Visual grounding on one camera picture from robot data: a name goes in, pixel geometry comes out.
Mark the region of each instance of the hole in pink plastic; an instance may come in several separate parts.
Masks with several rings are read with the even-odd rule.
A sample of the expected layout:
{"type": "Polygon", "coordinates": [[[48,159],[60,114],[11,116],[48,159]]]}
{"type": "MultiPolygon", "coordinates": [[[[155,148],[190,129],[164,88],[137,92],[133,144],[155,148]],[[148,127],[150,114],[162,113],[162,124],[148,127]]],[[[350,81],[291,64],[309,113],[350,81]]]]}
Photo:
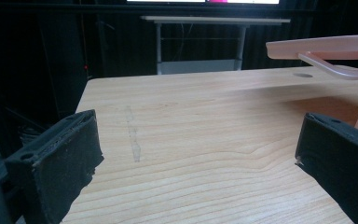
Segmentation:
{"type": "Polygon", "coordinates": [[[305,73],[293,73],[296,77],[313,77],[313,75],[305,74],[305,73]]]}

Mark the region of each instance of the wooden tabletop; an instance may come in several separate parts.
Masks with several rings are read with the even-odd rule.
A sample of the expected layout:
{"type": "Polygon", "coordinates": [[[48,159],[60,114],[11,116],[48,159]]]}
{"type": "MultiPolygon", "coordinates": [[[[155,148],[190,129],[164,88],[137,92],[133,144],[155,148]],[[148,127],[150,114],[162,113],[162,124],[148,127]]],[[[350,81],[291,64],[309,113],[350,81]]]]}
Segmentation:
{"type": "Polygon", "coordinates": [[[295,151],[308,111],[354,124],[358,81],[313,67],[102,78],[88,109],[105,160],[63,223],[351,223],[295,151]]]}

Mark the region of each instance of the pencil mark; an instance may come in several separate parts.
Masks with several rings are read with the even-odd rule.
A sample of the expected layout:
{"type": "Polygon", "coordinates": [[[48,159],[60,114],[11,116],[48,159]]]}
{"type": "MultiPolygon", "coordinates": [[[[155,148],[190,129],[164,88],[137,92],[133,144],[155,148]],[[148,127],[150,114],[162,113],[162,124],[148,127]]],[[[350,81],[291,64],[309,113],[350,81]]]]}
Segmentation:
{"type": "Polygon", "coordinates": [[[134,116],[132,114],[131,107],[127,105],[126,107],[126,121],[127,127],[129,129],[130,143],[133,154],[133,160],[135,162],[141,161],[141,147],[139,146],[136,139],[137,128],[132,125],[132,121],[134,120],[134,116]]]}

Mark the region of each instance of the black foam block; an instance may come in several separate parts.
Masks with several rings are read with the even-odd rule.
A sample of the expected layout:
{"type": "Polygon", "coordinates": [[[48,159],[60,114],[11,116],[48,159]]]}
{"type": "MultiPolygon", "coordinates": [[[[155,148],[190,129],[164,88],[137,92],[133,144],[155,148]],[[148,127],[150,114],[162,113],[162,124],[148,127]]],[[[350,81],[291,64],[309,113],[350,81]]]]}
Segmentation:
{"type": "Polygon", "coordinates": [[[340,120],[309,113],[296,158],[297,165],[358,223],[358,130],[340,120]]]}
{"type": "Polygon", "coordinates": [[[93,110],[61,120],[6,159],[27,223],[60,223],[103,161],[93,110]]]}

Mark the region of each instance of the pink plastic arm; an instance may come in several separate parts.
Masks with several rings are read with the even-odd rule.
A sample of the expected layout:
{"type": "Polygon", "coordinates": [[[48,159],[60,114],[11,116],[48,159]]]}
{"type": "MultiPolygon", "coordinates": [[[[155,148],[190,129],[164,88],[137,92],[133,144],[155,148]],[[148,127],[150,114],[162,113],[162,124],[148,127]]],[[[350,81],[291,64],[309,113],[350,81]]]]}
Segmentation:
{"type": "Polygon", "coordinates": [[[325,60],[358,60],[358,35],[267,43],[271,59],[300,59],[335,77],[358,79],[358,69],[337,67],[325,60]]]}

